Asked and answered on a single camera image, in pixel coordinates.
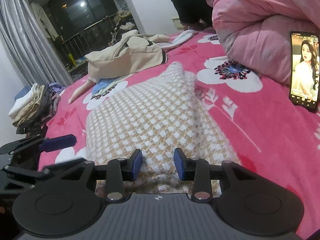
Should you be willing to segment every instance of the beige jacket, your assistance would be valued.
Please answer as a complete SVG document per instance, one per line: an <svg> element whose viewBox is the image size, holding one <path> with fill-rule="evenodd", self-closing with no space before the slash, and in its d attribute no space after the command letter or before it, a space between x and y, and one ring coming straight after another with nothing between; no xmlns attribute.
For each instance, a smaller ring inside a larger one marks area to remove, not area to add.
<svg viewBox="0 0 320 240"><path fill-rule="evenodd" d="M166 53L154 42L168 42L163 34L138 34L132 30L122 35L121 41L102 51L85 55L92 79L116 78L167 62Z"/></svg>

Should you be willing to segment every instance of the pink blanket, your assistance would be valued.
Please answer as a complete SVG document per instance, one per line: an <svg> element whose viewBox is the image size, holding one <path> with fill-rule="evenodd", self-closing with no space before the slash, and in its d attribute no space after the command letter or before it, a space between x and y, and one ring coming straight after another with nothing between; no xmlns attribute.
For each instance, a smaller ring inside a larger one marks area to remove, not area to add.
<svg viewBox="0 0 320 240"><path fill-rule="evenodd" d="M320 34L320 0L215 0L213 27L227 55L289 83L290 31Z"/></svg>
<svg viewBox="0 0 320 240"><path fill-rule="evenodd" d="M305 214L298 234L305 239L318 230L320 112L312 114L294 106L288 98L289 89L272 79L259 78L246 68L224 64L227 58L214 34L200 33L170 51L168 57L167 64L131 76L113 93L158 76L174 61L182 63L184 70L196 73L196 93L226 135L241 164L302 199ZM87 115L108 97L90 100L91 94L87 93L68 105L68 98L84 81L79 80L68 87L61 96L57 115L50 122L47 133L50 138L72 133L78 142L74 147L42 153L40 170L44 165L87 157Z"/></svg>

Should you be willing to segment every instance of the blue container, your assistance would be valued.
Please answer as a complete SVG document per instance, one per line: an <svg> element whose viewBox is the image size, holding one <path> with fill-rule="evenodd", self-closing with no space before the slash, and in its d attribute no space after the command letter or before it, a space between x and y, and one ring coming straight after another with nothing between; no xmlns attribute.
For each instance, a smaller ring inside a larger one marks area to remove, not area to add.
<svg viewBox="0 0 320 240"><path fill-rule="evenodd" d="M18 95L16 95L14 97L14 101L17 101L17 99L24 97L26 94L28 94L28 92L30 91L31 87L26 86L24 87L19 93Z"/></svg>

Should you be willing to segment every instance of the metal railing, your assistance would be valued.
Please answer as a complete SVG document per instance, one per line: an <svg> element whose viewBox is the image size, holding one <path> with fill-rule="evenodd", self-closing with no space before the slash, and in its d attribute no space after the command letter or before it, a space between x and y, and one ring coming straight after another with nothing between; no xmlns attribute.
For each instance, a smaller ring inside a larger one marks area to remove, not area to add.
<svg viewBox="0 0 320 240"><path fill-rule="evenodd" d="M92 51L100 51L110 46L111 32L116 27L113 17L114 15L111 15L90 25L64 41L61 46L56 47L65 66L70 65L68 54L71 54L74 60L77 60Z"/></svg>

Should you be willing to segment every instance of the person's leg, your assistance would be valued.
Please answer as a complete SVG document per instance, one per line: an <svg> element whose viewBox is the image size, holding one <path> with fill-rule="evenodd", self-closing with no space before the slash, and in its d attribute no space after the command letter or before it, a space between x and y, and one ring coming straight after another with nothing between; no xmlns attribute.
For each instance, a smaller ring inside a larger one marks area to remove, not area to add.
<svg viewBox="0 0 320 240"><path fill-rule="evenodd" d="M212 8L206 0L171 0L176 8L180 21L188 25L197 25L203 20L212 26Z"/></svg>

